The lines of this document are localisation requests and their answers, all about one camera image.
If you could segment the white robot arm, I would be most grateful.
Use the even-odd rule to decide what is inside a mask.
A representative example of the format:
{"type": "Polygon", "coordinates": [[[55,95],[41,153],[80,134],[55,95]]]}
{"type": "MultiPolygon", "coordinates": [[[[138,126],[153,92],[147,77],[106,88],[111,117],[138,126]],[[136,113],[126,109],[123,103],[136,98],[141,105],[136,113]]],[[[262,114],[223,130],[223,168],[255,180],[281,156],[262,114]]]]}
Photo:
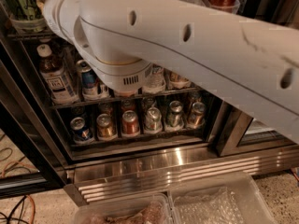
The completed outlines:
{"type": "Polygon", "coordinates": [[[299,31],[179,0],[46,0],[43,15],[112,90],[156,63],[299,143],[299,31]]]}

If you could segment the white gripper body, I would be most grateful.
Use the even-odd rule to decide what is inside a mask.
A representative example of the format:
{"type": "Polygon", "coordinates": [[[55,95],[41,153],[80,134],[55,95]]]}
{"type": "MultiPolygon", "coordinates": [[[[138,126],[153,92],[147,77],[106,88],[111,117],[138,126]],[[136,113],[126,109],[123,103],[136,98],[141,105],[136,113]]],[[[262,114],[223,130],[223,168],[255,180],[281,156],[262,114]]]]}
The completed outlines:
{"type": "Polygon", "coordinates": [[[80,0],[46,0],[43,7],[43,16],[49,28],[69,43],[74,38],[79,2],[80,0]]]}

